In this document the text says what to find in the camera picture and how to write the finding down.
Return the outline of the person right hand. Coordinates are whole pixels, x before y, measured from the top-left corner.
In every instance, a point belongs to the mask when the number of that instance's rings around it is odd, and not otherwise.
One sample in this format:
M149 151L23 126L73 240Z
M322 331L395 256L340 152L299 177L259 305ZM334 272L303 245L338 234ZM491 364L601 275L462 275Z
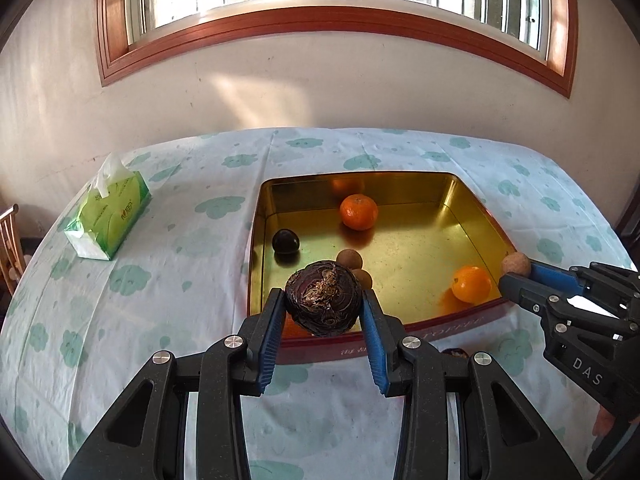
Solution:
M592 434L597 438L605 437L612 430L614 424L615 417L604 406L600 406L592 427Z

